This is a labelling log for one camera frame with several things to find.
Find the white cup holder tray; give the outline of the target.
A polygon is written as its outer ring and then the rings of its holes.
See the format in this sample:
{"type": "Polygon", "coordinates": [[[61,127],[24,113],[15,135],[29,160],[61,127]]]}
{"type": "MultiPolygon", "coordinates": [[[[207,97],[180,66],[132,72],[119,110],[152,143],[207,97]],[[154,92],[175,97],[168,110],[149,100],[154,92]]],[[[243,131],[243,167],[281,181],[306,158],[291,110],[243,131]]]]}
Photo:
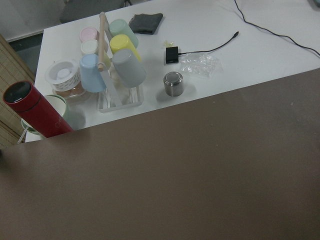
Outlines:
{"type": "MultiPolygon", "coordinates": [[[[105,35],[108,36],[109,42],[112,37],[110,31],[108,30],[108,20],[106,14],[101,12],[99,14],[99,30],[105,32],[105,35]]],[[[143,93],[141,90],[141,84],[137,87],[127,88],[123,85],[114,65],[116,76],[119,81],[122,83],[123,87],[127,89],[127,93],[123,90],[118,90],[116,88],[115,81],[112,79],[110,71],[107,69],[107,66],[104,62],[104,52],[105,52],[105,36],[103,34],[99,35],[99,50],[98,50],[98,63],[97,68],[105,82],[106,90],[99,93],[98,98],[98,110],[100,112],[110,112],[123,108],[139,106],[143,101],[143,93]]]]}

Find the grey plastic cup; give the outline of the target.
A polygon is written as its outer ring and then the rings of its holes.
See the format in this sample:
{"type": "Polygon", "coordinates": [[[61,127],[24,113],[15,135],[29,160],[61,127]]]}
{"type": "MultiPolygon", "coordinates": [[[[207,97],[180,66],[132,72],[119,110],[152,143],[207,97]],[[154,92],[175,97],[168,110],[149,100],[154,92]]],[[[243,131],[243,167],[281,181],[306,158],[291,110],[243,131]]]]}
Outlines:
{"type": "Polygon", "coordinates": [[[126,88],[138,87],[147,77],[143,65],[130,49],[124,48],[117,51],[113,55],[112,63],[126,88]]]}

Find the light blue plastic cup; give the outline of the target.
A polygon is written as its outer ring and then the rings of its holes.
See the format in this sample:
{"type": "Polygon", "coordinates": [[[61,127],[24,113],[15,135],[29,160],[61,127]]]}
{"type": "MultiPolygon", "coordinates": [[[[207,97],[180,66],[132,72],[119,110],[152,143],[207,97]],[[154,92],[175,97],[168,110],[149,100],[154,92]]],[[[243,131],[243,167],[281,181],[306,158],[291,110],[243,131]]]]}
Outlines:
{"type": "Polygon", "coordinates": [[[107,89],[98,70],[98,56],[94,53],[84,55],[79,61],[82,87],[90,93],[99,93],[107,89]]]}

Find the yellow plastic cup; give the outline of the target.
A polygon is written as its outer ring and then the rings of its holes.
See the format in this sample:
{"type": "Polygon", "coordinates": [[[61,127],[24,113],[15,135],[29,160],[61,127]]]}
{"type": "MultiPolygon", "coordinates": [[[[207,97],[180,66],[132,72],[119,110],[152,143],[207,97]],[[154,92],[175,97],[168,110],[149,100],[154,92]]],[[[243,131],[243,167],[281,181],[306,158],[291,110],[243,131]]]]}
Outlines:
{"type": "Polygon", "coordinates": [[[125,34],[118,34],[111,38],[109,42],[109,46],[111,49],[111,52],[115,54],[116,52],[123,50],[123,49],[129,49],[133,52],[133,54],[136,56],[136,58],[141,62],[141,56],[138,53],[136,47],[134,46],[131,39],[125,35],[125,34]]]}

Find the white plastic cup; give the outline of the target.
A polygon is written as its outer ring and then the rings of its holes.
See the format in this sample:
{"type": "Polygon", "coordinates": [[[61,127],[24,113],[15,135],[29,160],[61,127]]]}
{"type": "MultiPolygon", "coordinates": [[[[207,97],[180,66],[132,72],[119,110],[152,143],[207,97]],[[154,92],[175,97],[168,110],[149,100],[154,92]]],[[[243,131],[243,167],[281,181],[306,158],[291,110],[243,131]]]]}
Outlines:
{"type": "Polygon", "coordinates": [[[90,55],[90,54],[99,54],[99,41],[96,39],[89,39],[81,43],[80,51],[82,56],[90,55]]]}

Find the green plastic cup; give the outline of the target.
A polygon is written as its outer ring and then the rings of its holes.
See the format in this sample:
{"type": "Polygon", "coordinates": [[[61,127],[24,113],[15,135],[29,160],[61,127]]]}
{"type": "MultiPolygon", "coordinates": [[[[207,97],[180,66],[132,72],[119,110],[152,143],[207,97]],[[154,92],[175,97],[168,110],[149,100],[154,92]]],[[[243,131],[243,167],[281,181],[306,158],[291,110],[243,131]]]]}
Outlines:
{"type": "Polygon", "coordinates": [[[126,35],[129,37],[134,47],[137,48],[139,40],[135,33],[132,31],[128,23],[123,19],[116,19],[109,24],[109,31],[113,37],[117,35],[126,35]]]}

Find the pink plastic cup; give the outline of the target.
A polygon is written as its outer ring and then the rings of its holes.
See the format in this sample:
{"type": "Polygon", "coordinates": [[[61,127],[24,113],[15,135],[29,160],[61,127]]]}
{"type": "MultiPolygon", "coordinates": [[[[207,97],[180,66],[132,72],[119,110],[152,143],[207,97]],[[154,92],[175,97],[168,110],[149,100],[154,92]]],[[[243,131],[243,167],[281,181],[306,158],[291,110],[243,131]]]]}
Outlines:
{"type": "Polygon", "coordinates": [[[95,27],[85,27],[79,32],[80,42],[83,43],[88,40],[98,40],[100,33],[95,27]]]}

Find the steel canister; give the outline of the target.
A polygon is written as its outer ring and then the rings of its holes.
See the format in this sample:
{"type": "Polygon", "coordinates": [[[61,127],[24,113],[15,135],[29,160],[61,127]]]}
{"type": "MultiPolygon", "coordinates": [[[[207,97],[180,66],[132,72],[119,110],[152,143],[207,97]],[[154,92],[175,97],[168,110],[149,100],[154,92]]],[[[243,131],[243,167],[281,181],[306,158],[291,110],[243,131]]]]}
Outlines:
{"type": "Polygon", "coordinates": [[[177,71],[168,72],[163,78],[165,92],[170,97],[178,97],[184,92],[184,79],[177,71]]]}

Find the small black box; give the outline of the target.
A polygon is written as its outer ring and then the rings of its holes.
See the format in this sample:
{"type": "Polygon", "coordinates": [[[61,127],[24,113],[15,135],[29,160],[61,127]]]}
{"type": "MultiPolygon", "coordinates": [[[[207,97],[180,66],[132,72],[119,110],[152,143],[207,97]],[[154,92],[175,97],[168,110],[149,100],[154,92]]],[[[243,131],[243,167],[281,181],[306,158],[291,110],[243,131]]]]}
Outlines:
{"type": "Polygon", "coordinates": [[[177,46],[167,47],[165,49],[165,63],[175,64],[179,62],[179,48],[177,46]]]}

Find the clear plastic bag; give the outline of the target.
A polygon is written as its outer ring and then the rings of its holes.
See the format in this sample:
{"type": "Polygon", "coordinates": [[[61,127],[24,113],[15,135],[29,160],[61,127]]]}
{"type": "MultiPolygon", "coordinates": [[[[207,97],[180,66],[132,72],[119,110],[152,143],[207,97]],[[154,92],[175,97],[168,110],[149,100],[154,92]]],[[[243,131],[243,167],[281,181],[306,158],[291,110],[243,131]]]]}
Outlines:
{"type": "Polygon", "coordinates": [[[207,53],[187,53],[180,60],[180,71],[203,78],[224,72],[220,60],[207,53]]]}

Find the dark grey folded cloth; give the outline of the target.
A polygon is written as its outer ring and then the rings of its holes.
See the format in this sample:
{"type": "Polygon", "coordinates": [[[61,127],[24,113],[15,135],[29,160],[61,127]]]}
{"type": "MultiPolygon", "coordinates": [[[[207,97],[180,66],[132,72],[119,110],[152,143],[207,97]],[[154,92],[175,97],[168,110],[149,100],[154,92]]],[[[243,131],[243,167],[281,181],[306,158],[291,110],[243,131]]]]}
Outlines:
{"type": "Polygon", "coordinates": [[[155,14],[135,14],[129,22],[129,27],[134,33],[144,34],[144,35],[153,35],[162,18],[162,13],[155,14]]]}

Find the red thermos bottle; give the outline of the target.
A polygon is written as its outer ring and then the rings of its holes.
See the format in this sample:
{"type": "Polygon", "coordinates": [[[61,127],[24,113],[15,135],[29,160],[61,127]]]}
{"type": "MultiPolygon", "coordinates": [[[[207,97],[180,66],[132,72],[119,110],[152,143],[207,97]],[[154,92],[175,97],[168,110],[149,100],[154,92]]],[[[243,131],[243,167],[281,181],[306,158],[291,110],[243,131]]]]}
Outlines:
{"type": "Polygon", "coordinates": [[[72,132],[72,127],[29,81],[10,85],[2,97],[12,110],[46,138],[72,132]]]}

